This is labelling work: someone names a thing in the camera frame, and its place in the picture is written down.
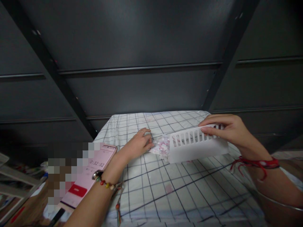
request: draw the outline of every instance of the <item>bangle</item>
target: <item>bangle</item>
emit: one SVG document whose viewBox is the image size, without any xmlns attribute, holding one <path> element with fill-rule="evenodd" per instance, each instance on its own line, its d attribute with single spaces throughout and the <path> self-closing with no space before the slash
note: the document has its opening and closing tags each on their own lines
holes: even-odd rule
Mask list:
<svg viewBox="0 0 303 227">
<path fill-rule="evenodd" d="M 124 181 L 117 183 L 117 184 L 111 184 L 108 182 L 105 182 L 105 180 L 102 180 L 102 171 L 101 170 L 97 170 L 96 172 L 94 172 L 92 179 L 95 180 L 96 182 L 100 182 L 100 185 L 105 185 L 106 188 L 109 188 L 111 190 L 116 190 L 116 189 L 121 189 L 121 186 L 123 185 Z"/>
<path fill-rule="evenodd" d="M 284 207 L 287 207 L 287 208 L 291 208 L 291 209 L 294 209 L 294 210 L 297 210 L 297 211 L 303 211 L 302 208 L 294 207 L 294 206 L 287 205 L 287 204 L 284 204 L 284 203 L 280 203 L 280 202 L 278 202 L 278 201 L 276 201 L 276 200 L 273 200 L 273 199 L 267 197 L 266 195 L 262 194 L 262 193 L 259 192 L 258 190 L 257 190 L 257 193 L 258 193 L 259 195 L 263 196 L 264 198 L 268 199 L 269 201 L 275 203 L 275 204 L 279 204 L 279 205 L 281 205 L 281 206 L 284 206 Z"/>
<path fill-rule="evenodd" d="M 230 170 L 233 169 L 234 164 L 236 164 L 237 162 L 241 162 L 242 164 L 238 166 L 238 170 L 241 173 L 241 175 L 243 176 L 243 173 L 240 170 L 241 166 L 252 166 L 252 167 L 258 167 L 261 168 L 264 172 L 264 177 L 260 180 L 258 179 L 258 181 L 263 182 L 265 180 L 265 178 L 267 177 L 267 172 L 266 169 L 276 169 L 279 168 L 279 161 L 277 159 L 275 159 L 274 157 L 272 157 L 271 161 L 265 161 L 265 160 L 261 160 L 261 161 L 252 161 L 252 160 L 248 160 L 243 158 L 242 156 L 239 156 L 239 159 L 236 159 L 231 167 Z"/>
</svg>

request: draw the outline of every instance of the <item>bed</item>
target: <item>bed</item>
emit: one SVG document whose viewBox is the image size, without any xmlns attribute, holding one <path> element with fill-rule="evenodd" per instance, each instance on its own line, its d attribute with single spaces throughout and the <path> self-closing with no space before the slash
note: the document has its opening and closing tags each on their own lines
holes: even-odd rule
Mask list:
<svg viewBox="0 0 303 227">
<path fill-rule="evenodd" d="M 113 115 L 94 142 L 120 150 L 141 128 L 151 129 L 153 139 L 196 127 L 206 111 L 170 111 Z M 121 226 L 262 226 L 264 214 L 249 190 L 248 178 L 229 171 L 239 156 L 230 153 L 191 162 L 169 164 L 147 152 L 123 171 Z M 113 201 L 104 225 L 116 226 Z"/>
</svg>

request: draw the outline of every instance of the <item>tassel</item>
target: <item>tassel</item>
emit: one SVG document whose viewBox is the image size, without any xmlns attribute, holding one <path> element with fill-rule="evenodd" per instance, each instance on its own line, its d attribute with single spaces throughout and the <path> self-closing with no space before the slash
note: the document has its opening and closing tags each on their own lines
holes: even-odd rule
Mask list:
<svg viewBox="0 0 303 227">
<path fill-rule="evenodd" d="M 118 227 L 120 227 L 121 225 L 121 213 L 120 213 L 120 200 L 121 200 L 121 195 L 122 195 L 122 192 L 123 192 L 123 187 L 121 188 L 118 188 L 118 190 L 121 190 L 120 191 L 120 196 L 119 196 L 119 199 L 118 199 L 118 202 L 117 202 L 117 205 L 116 205 L 116 211 L 117 211 L 117 225 Z"/>
</svg>

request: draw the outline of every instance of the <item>white plastic basket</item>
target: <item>white plastic basket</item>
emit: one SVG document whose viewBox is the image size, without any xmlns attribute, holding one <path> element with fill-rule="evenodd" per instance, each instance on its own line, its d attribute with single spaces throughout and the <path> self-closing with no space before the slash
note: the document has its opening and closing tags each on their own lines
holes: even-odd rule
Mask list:
<svg viewBox="0 0 303 227">
<path fill-rule="evenodd" d="M 216 124 L 203 127 L 224 129 L 223 125 Z M 170 163 L 206 158 L 229 152 L 226 140 L 214 135 L 205 136 L 201 131 L 203 127 L 179 131 L 170 135 L 170 152 L 168 158 Z"/>
</svg>

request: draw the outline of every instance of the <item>phone screen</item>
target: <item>phone screen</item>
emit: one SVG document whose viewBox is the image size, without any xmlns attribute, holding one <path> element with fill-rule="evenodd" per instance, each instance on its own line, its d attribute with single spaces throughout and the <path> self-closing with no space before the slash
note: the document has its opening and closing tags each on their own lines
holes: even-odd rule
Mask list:
<svg viewBox="0 0 303 227">
<path fill-rule="evenodd" d="M 104 144 L 99 151 L 95 151 L 95 156 L 88 159 L 88 166 L 83 166 L 82 173 L 77 174 L 77 180 L 63 197 L 61 202 L 76 208 L 83 197 L 94 184 L 92 175 L 96 170 L 104 170 L 106 164 L 116 151 L 116 147 Z"/>
</svg>

